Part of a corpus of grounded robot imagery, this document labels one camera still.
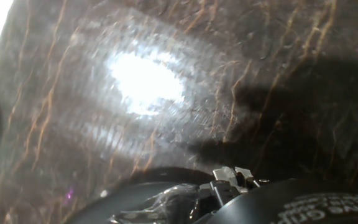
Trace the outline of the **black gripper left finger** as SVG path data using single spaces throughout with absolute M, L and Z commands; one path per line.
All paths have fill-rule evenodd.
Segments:
M 199 198 L 213 197 L 219 206 L 224 206 L 240 195 L 234 171 L 229 167 L 213 170 L 214 181 L 200 185 Z

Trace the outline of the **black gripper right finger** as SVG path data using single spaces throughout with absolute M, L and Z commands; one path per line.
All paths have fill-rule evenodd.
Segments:
M 268 179 L 256 179 L 249 169 L 235 167 L 234 170 L 236 173 L 237 184 L 242 188 L 255 189 L 270 182 Z

